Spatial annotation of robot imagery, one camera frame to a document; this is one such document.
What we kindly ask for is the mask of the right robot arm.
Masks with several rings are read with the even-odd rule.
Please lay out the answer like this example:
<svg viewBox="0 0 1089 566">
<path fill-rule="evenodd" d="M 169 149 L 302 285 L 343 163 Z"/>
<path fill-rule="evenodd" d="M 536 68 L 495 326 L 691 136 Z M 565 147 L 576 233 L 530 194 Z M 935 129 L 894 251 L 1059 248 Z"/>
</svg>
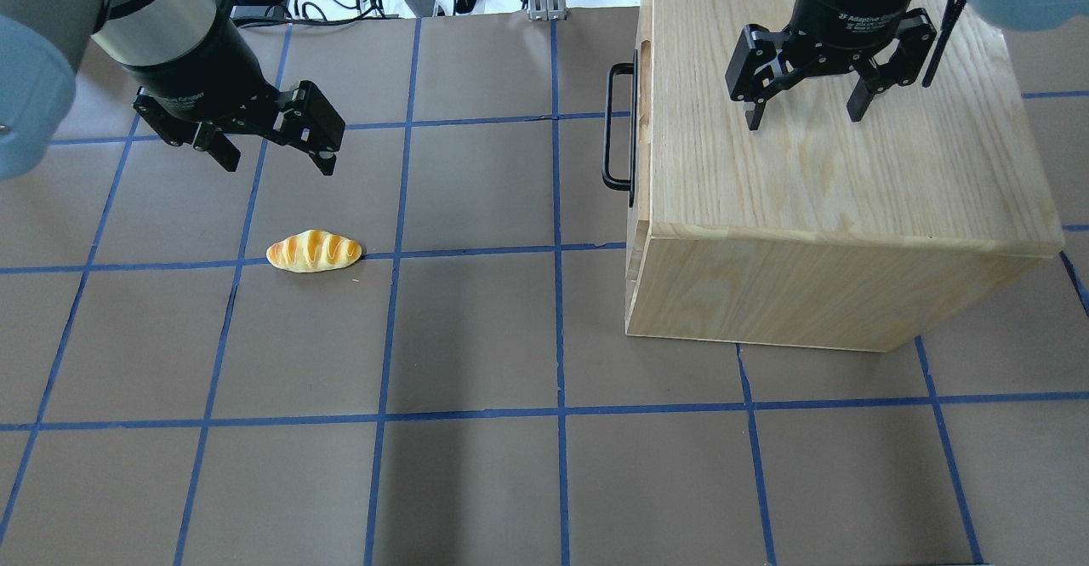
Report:
<svg viewBox="0 0 1089 566">
<path fill-rule="evenodd" d="M 730 97 L 758 130 L 767 102 L 810 77 L 857 74 L 847 102 L 858 123 L 893 86 L 929 86 L 967 7 L 1005 30 L 1051 30 L 1088 0 L 795 0 L 782 30 L 744 26 L 725 71 Z"/>
</svg>

